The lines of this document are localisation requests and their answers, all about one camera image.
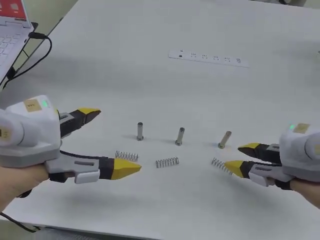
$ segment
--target yellow label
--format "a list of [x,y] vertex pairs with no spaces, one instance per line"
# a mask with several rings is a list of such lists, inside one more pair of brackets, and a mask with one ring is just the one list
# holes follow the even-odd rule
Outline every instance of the yellow label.
[[294,133],[297,134],[305,134],[306,131],[308,130],[310,124],[306,124],[306,123],[299,123],[295,129],[293,130]]
[[29,113],[42,110],[37,99],[28,99],[28,100],[25,100],[23,103],[25,105],[26,110]]
[[314,154],[320,155],[320,144],[314,145]]
[[11,138],[11,130],[0,126],[0,140],[9,141]]

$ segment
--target green indicator light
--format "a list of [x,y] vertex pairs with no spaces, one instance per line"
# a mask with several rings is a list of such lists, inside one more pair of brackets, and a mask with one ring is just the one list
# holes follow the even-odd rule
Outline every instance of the green indicator light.
[[48,107],[48,103],[46,101],[42,101],[42,105],[46,108]]

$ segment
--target laptop keyboard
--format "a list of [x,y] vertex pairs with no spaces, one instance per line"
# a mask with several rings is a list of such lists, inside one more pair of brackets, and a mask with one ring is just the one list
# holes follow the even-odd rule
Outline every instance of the laptop keyboard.
[[21,34],[5,34],[0,33],[0,66],[5,62],[8,54],[14,48],[15,44],[21,38]]

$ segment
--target laptop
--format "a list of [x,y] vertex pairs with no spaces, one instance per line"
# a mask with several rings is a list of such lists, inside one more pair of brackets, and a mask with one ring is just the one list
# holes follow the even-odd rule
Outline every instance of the laptop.
[[33,30],[23,0],[0,0],[0,86]]

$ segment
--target human hand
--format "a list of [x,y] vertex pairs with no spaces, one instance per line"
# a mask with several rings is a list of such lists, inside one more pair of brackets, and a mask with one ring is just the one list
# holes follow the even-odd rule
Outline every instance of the human hand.
[[0,166],[0,212],[17,196],[38,186],[49,178],[43,164],[25,168]]
[[290,182],[290,187],[320,209],[320,183],[294,179]]

